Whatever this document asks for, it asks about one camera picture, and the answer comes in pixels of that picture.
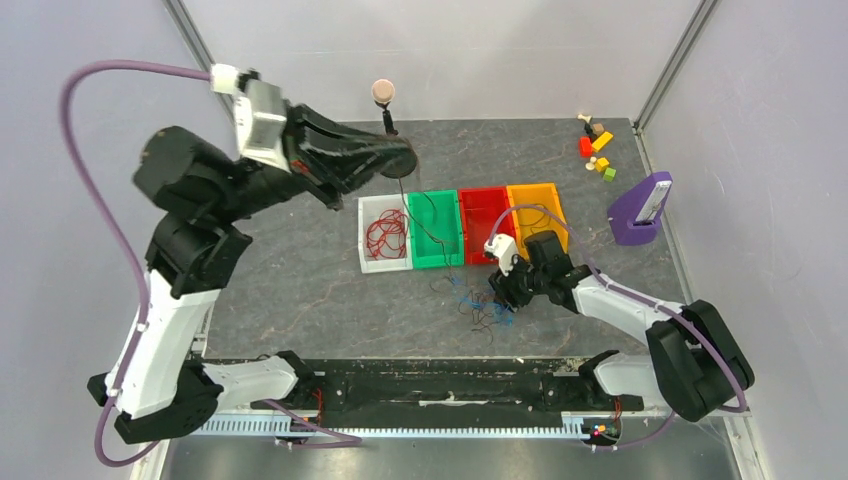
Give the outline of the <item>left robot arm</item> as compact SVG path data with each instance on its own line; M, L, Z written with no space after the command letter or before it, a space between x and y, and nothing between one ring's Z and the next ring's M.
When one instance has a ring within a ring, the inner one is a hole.
M403 178L417 166L406 139L341 125L304 105L290 107L283 121L251 122L250 129L281 156L281 166L247 154L232 160L180 126L157 132L143 149L133 181L164 213L144 256L143 322L118 364L87 384L101 407L116 409L114 426L127 444L186 436L241 405L307 405L317 382L293 352L230 365L188 355L251 244L237 223L303 193L338 211L346 194L375 175Z

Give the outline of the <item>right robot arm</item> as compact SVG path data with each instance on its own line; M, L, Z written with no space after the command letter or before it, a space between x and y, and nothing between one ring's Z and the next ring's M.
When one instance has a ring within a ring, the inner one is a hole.
M572 313L601 320L641 342L647 354L608 350L590 359L577 382L580 400L602 408L616 396L669 407L697 422L755 383L755 374L724 319L704 300L666 302L625 287L587 265L572 264L558 235L530 237L521 256L513 237L497 234L484 254L497 264L489 284L511 312L536 297Z

